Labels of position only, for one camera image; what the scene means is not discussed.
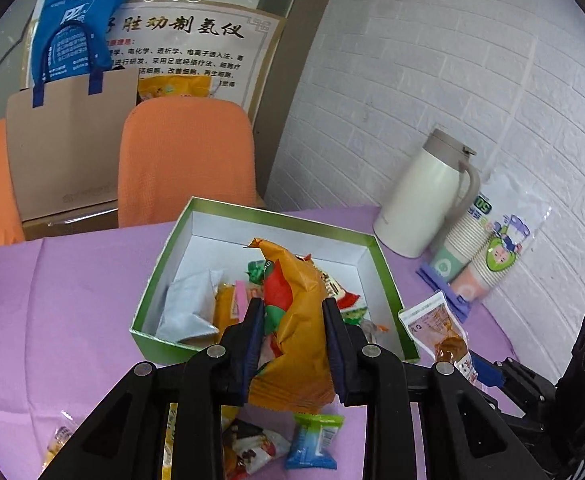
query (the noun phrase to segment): purple tablecloth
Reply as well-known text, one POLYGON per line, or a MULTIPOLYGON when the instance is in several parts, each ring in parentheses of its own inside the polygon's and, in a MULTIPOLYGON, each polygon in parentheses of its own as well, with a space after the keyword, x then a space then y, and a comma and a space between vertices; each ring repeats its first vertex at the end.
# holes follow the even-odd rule
MULTIPOLYGON (((298 216, 372 232, 373 207, 314 210, 298 216)), ((61 410, 88 415, 137 362, 141 352, 128 327, 172 225, 46 238, 0 248, 0 469, 8 480, 33 480, 61 410)), ((419 260, 389 250, 386 258, 407 306, 432 291, 415 274, 419 260)), ((489 360, 513 356, 506 335, 478 304, 464 324, 471 348, 489 360)), ((505 397, 490 392, 500 400, 505 397)), ((361 478, 365 409, 346 415, 333 444, 339 469, 284 472, 273 463, 259 478, 355 480, 361 478)), ((290 436, 290 416, 246 410, 257 423, 290 436)), ((415 433, 419 434, 418 425, 415 433)), ((420 465, 420 477, 425 478, 420 465)))

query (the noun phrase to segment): stack of paper cups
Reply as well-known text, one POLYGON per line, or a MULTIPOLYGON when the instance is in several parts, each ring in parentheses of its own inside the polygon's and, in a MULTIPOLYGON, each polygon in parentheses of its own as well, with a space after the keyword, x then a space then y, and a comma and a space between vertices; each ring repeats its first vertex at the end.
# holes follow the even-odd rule
POLYGON ((450 230, 430 266, 450 283, 490 238, 479 220, 465 213, 450 230))
POLYGON ((470 265, 451 284, 453 292, 469 303, 485 296, 508 272, 512 266, 504 270, 490 270, 486 263, 489 244, 473 256, 470 265))

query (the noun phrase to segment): orange snack bag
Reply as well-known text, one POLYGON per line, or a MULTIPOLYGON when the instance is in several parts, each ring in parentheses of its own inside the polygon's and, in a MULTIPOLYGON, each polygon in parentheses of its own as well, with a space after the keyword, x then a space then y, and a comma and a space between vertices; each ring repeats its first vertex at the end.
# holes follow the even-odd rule
POLYGON ((267 240, 249 245, 266 259, 264 301, 270 358, 250 385, 249 402, 276 411, 318 413, 335 397, 326 352, 321 303, 326 287, 311 262, 267 240))

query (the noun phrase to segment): white brick wall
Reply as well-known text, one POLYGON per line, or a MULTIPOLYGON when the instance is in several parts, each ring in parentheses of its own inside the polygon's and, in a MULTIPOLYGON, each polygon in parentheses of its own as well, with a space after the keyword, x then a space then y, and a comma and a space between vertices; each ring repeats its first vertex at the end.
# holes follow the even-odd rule
POLYGON ((585 313, 585 15, 573 0, 330 0, 272 170, 274 208, 383 202, 435 126, 554 211, 486 305, 557 378, 585 313))

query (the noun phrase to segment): paper bag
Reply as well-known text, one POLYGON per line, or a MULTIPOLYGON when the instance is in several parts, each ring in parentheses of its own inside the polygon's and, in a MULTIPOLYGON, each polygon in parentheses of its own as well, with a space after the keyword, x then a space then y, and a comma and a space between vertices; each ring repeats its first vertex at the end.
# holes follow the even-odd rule
MULTIPOLYGON (((81 22, 63 27, 69 25, 85 29, 81 22)), ((44 72, 48 79, 47 63, 44 72)), ((117 198, 122 129, 137 82, 137 69, 93 66, 90 74, 45 85, 42 74, 32 89, 10 96, 8 161, 23 221, 117 198)))

